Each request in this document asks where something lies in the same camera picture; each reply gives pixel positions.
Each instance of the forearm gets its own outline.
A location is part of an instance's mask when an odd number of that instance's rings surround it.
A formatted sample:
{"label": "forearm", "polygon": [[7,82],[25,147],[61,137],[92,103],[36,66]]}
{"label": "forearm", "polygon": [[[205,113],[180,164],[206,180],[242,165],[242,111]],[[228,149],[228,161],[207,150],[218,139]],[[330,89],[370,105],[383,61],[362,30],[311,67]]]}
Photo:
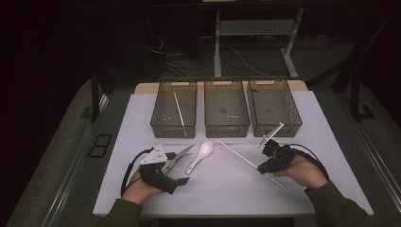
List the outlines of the forearm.
{"label": "forearm", "polygon": [[354,201],[346,199],[333,183],[306,190],[316,212],[319,226],[372,226],[365,210]]}
{"label": "forearm", "polygon": [[125,227],[125,226],[138,226],[139,217],[142,212],[142,206],[136,203],[125,201],[121,199],[115,200],[110,213],[102,218],[96,227]]}

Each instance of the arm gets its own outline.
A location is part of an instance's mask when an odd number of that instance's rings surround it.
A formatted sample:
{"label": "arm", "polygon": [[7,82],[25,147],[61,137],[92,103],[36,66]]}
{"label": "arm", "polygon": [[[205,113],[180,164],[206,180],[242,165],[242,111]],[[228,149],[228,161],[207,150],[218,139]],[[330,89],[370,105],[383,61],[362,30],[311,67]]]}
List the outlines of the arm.
{"label": "arm", "polygon": [[306,158],[295,155],[289,168],[274,175],[289,176],[296,183],[307,187],[305,192],[315,207],[319,226],[372,226],[365,210],[354,201],[344,198],[319,168]]}
{"label": "arm", "polygon": [[142,212],[142,203],[151,196],[163,191],[149,186],[140,179],[139,171],[136,171],[130,180],[121,199],[115,200],[110,213],[102,218],[96,227],[140,226],[139,218]]}

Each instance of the white table surface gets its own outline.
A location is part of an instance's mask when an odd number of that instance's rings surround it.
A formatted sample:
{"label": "white table surface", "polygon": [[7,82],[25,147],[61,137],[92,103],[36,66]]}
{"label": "white table surface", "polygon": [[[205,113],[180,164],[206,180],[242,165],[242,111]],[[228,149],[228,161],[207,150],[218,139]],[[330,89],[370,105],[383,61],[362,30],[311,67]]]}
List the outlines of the white table surface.
{"label": "white table surface", "polygon": [[[311,149],[323,162],[341,193],[372,215],[374,212],[346,162],[313,92],[292,94],[304,124],[293,138],[273,139],[281,145],[295,143]],[[127,166],[140,151],[162,144],[166,152],[179,152],[189,145],[195,145],[189,151],[192,154],[183,157],[169,174],[169,177],[178,179],[188,176],[185,170],[197,156],[201,143],[206,140],[214,142],[215,149],[197,164],[189,175],[187,185],[177,187],[172,195],[163,193],[152,197],[144,203],[143,218],[296,217],[314,214],[304,187],[283,177],[277,179],[286,188],[279,188],[220,144],[217,138],[205,137],[203,94],[198,94],[195,139],[155,138],[150,119],[156,96],[131,96],[97,197],[95,215],[108,214],[115,199],[120,198],[120,186]],[[262,149],[256,147],[261,138],[253,137],[251,126],[245,138],[219,140],[257,166],[267,160],[267,156],[261,153]]]}

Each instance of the hand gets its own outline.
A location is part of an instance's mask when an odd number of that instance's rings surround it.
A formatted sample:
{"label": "hand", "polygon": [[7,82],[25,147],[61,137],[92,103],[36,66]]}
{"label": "hand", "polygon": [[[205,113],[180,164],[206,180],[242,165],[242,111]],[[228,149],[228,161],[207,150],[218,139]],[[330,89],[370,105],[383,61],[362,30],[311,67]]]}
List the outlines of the hand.
{"label": "hand", "polygon": [[151,196],[163,192],[159,188],[150,186],[143,182],[140,178],[141,174],[139,174],[139,169],[137,169],[130,179],[131,185],[126,188],[121,199],[131,201],[136,204],[142,204]]}
{"label": "hand", "polygon": [[298,154],[292,159],[290,167],[273,173],[273,175],[276,177],[288,176],[296,183],[310,189],[317,189],[328,183],[317,166]]}

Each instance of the spoon handle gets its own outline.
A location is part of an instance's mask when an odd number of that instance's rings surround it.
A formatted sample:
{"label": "spoon handle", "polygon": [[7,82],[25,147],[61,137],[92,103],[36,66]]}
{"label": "spoon handle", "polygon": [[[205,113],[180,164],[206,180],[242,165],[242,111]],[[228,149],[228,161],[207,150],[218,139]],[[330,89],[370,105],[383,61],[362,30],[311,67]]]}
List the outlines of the spoon handle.
{"label": "spoon handle", "polygon": [[191,174],[192,170],[194,169],[195,165],[200,161],[200,158],[196,158],[194,162],[189,166],[189,168],[185,171],[186,174]]}

